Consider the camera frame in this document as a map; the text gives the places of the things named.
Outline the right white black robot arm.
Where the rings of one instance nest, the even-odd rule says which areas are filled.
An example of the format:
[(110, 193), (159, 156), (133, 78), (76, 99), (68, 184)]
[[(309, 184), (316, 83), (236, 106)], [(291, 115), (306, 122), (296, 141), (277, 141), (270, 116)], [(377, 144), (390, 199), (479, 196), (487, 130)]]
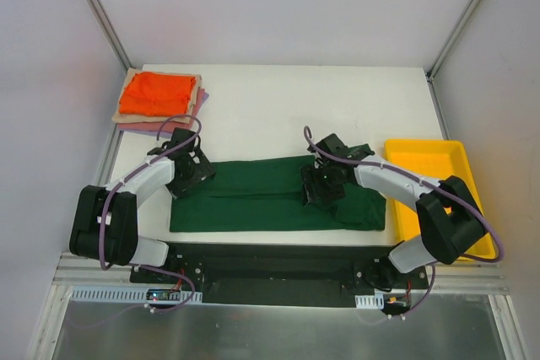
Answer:
[(419, 235), (401, 242), (362, 271), (366, 284), (390, 291), (410, 272), (440, 262), (454, 263), (487, 232), (485, 219), (466, 183), (423, 177), (375, 154), (360, 161), (318, 159), (300, 169), (305, 202), (328, 206), (344, 198), (346, 184), (377, 191), (401, 202), (418, 217)]

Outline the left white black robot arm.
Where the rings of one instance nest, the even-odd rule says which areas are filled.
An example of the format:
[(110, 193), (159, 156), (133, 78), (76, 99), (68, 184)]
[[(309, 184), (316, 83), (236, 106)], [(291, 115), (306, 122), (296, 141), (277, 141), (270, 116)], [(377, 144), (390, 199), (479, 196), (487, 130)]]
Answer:
[(138, 209), (156, 191), (166, 188), (178, 198), (215, 170), (202, 149), (184, 147), (174, 152), (150, 151), (127, 175), (105, 186), (87, 185), (78, 198), (69, 240), (72, 254), (109, 266), (145, 265), (158, 282), (172, 282), (178, 263), (170, 247), (138, 232)]

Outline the dark green t shirt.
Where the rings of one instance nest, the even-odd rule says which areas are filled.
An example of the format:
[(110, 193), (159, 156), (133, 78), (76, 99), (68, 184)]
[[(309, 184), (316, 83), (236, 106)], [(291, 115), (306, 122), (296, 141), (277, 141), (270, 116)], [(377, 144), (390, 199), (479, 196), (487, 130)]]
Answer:
[(171, 204), (172, 233), (382, 231), (386, 200), (376, 191), (345, 186), (330, 206), (307, 204), (300, 170), (311, 155), (214, 164), (216, 175)]

